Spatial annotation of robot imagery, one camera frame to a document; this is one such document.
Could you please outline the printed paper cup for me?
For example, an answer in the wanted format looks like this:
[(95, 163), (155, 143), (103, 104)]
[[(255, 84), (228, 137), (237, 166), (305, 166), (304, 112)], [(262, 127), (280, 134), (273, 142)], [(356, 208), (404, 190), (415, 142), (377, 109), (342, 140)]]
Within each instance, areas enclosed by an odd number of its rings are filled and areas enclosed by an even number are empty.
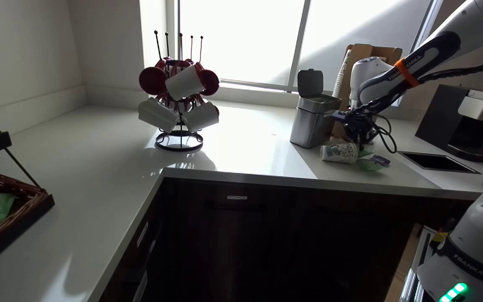
[(358, 158), (357, 146), (354, 143), (340, 143), (320, 147), (320, 158), (327, 162), (353, 164)]

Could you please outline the silver countertop bin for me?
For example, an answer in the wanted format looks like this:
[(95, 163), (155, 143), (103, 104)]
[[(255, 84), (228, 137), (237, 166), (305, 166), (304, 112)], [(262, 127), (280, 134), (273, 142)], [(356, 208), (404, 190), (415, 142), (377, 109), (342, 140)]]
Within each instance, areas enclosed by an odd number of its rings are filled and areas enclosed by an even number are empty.
[(341, 99), (324, 92), (311, 98), (299, 95), (290, 143), (309, 149), (322, 145), (332, 133), (332, 113), (339, 109), (340, 104)]

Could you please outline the stack of paper cups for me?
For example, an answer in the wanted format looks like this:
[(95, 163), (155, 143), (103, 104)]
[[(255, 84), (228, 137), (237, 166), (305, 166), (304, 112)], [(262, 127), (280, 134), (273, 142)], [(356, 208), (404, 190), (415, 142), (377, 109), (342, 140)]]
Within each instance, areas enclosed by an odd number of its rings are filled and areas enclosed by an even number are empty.
[(335, 81), (335, 84), (334, 84), (332, 97), (335, 97), (335, 98), (339, 97), (340, 89), (341, 89), (343, 79), (344, 79), (344, 76), (345, 76), (345, 73), (346, 73), (346, 68), (347, 68), (347, 65), (348, 65), (350, 55), (351, 55), (351, 49), (348, 49), (346, 51), (345, 55), (344, 55), (341, 67), (340, 67), (339, 72), (337, 74), (337, 78), (336, 78), (336, 81)]

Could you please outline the grey bin lid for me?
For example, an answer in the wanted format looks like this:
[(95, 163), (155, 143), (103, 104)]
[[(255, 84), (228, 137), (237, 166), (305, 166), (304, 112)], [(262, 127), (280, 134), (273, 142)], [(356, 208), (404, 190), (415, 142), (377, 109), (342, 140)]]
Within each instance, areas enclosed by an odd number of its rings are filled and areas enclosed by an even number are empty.
[(316, 97), (323, 93), (323, 72), (313, 68), (297, 73), (298, 93), (302, 98)]

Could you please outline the brown cardboard box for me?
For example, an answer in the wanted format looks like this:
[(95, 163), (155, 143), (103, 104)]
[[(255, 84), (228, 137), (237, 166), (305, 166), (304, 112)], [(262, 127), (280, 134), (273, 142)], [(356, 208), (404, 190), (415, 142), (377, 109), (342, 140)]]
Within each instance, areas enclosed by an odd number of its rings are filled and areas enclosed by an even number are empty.
[(342, 80), (337, 79), (333, 90), (333, 96), (341, 99), (339, 110), (349, 109), (351, 69), (361, 59), (369, 57), (381, 57), (385, 63), (393, 65), (401, 58), (403, 50), (395, 47), (378, 47), (370, 44), (349, 44), (346, 47), (339, 74)]

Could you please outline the black and silver coffee machine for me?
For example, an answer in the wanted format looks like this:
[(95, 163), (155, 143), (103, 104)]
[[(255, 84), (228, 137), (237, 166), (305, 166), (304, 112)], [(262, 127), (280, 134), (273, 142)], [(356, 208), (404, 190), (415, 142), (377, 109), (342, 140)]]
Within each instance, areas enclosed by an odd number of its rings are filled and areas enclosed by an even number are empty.
[(483, 91), (440, 84), (415, 136), (463, 160), (483, 163)]

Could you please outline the window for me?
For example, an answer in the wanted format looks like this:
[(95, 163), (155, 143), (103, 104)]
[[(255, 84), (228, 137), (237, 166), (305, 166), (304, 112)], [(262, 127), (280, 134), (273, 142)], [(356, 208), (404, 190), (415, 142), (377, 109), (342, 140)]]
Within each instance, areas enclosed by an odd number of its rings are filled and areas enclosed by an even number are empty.
[(164, 0), (182, 57), (223, 82), (293, 90), (299, 70), (323, 72), (333, 88), (347, 46), (409, 54), (429, 34), (442, 0)]

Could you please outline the red mug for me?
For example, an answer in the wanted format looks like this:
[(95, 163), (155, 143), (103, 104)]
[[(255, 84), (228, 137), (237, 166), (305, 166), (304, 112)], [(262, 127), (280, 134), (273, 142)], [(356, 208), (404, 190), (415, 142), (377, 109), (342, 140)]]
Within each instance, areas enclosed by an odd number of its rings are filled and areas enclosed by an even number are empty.
[(191, 59), (186, 60), (175, 60), (171, 57), (161, 58), (154, 67), (160, 68), (167, 76), (167, 78), (172, 77), (182, 70), (192, 66), (197, 65), (197, 68), (203, 69), (199, 61), (192, 61)]
[(199, 77), (204, 88), (200, 94), (204, 96), (212, 96), (220, 88), (220, 79), (212, 70), (200, 70)]
[(147, 94), (161, 96), (167, 95), (166, 80), (168, 79), (166, 73), (166, 66), (162, 68), (147, 67), (141, 71), (138, 77), (140, 87)]

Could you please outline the white mug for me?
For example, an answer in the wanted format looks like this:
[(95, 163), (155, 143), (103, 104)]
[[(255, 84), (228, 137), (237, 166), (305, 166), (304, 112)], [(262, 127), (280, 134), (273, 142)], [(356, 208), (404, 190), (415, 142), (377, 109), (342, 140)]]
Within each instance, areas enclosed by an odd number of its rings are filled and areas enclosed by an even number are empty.
[(150, 97), (139, 104), (138, 118), (167, 133), (172, 132), (180, 122), (179, 114), (163, 105), (155, 97)]
[(204, 90), (205, 81), (201, 75), (202, 68), (190, 65), (184, 70), (177, 72), (176, 75), (169, 77), (165, 84), (168, 94), (174, 101), (180, 101), (193, 94), (198, 94)]
[(195, 133), (209, 126), (219, 123), (220, 112), (211, 102), (204, 104), (182, 114), (181, 121), (186, 128)]

